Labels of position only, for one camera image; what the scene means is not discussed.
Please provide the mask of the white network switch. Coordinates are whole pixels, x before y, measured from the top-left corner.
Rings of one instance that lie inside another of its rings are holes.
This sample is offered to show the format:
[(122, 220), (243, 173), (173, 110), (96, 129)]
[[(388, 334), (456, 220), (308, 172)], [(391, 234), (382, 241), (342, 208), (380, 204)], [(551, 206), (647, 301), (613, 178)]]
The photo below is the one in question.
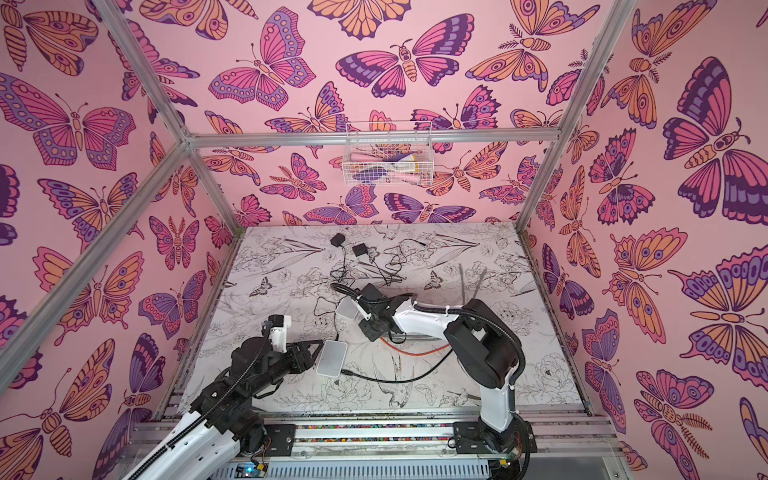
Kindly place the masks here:
[(316, 374), (325, 378), (339, 378), (346, 361), (347, 351), (346, 342), (336, 340), (325, 342), (315, 365)]
[(344, 298), (340, 301), (335, 310), (335, 314), (337, 318), (343, 322), (352, 323), (361, 316), (357, 303), (350, 298)]

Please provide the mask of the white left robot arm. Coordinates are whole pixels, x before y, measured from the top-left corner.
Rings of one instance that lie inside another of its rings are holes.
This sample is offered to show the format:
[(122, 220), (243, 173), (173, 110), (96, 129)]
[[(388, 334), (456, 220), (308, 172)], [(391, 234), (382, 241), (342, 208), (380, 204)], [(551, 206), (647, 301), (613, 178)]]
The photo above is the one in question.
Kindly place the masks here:
[(126, 479), (208, 479), (238, 454), (266, 447), (264, 418), (253, 402), (274, 394), (286, 377), (315, 365), (325, 342), (290, 342), (284, 349), (265, 336), (245, 340), (230, 367), (204, 387), (189, 411)]

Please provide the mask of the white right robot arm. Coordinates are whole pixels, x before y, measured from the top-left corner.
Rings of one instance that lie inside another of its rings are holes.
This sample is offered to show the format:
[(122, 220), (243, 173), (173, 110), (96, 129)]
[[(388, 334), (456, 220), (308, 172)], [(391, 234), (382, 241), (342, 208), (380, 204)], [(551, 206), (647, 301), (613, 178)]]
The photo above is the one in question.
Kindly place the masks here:
[(479, 299), (463, 306), (429, 305), (410, 293), (387, 297), (371, 284), (350, 297), (361, 315), (358, 326), (370, 341), (401, 334), (447, 343), (480, 389), (478, 419), (456, 422), (449, 447), (460, 454), (501, 455), (524, 475), (538, 448), (531, 424), (516, 407), (516, 383), (526, 367), (518, 335)]

